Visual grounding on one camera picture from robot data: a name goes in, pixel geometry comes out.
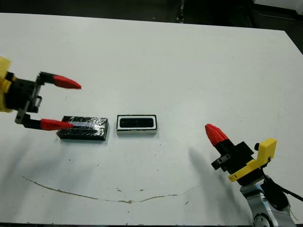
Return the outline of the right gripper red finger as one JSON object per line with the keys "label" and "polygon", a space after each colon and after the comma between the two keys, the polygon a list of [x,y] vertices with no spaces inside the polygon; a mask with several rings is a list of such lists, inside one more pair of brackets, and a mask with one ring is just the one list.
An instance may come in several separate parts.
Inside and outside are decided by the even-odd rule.
{"label": "right gripper red finger", "polygon": [[205,131],[211,144],[217,149],[221,155],[227,154],[226,142],[229,138],[222,130],[212,124],[205,125]]}
{"label": "right gripper red finger", "polygon": [[207,125],[207,137],[217,150],[235,150],[235,145],[231,140],[220,128],[212,124]]}

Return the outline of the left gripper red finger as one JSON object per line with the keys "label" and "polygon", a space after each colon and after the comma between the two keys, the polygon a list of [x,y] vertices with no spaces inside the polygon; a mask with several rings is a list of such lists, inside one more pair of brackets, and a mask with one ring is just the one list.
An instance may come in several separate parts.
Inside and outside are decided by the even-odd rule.
{"label": "left gripper red finger", "polygon": [[72,128],[73,124],[68,122],[52,120],[52,119],[34,120],[31,119],[30,116],[27,114],[23,118],[23,126],[25,128],[30,128],[30,129],[54,131],[54,130],[64,130],[64,129]]}
{"label": "left gripper red finger", "polygon": [[62,87],[66,89],[81,89],[81,85],[74,80],[66,78],[61,75],[55,75],[46,72],[39,73],[39,81],[41,84],[50,83],[57,87]]}

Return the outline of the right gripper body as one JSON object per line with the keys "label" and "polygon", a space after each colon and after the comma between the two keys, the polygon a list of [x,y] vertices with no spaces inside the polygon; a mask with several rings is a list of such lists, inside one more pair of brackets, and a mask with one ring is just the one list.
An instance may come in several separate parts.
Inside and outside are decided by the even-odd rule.
{"label": "right gripper body", "polygon": [[220,153],[220,157],[212,163],[212,167],[227,171],[231,182],[247,185],[261,177],[261,167],[267,165],[275,155],[277,140],[266,139],[257,143],[257,158],[245,142],[234,145],[229,139],[212,141],[213,146]]}

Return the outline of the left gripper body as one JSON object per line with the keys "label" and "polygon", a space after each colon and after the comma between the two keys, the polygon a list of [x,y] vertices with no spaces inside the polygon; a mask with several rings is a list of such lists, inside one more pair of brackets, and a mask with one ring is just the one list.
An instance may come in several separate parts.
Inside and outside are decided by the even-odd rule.
{"label": "left gripper body", "polygon": [[42,101],[39,95],[44,85],[44,73],[40,72],[36,81],[19,79],[9,72],[10,61],[0,58],[0,111],[17,111],[15,123],[42,124],[42,120],[31,119],[29,113],[37,113]]}

